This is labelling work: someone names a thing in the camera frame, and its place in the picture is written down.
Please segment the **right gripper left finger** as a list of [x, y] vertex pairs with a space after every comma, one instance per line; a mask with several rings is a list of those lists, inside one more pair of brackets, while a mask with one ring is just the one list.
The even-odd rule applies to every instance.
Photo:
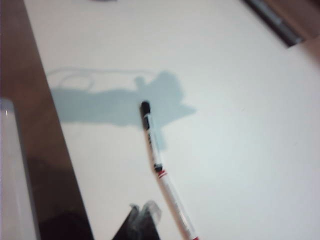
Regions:
[[130, 207], [130, 212], [128, 213], [126, 219], [124, 220], [112, 240], [139, 239], [138, 216], [140, 213], [140, 207], [136, 204], [131, 204]]

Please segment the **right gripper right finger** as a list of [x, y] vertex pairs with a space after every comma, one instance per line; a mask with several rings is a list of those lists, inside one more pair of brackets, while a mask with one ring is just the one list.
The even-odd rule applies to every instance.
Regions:
[[157, 225], [162, 217], [162, 210], [154, 200], [147, 201], [136, 218], [138, 240], [160, 240]]

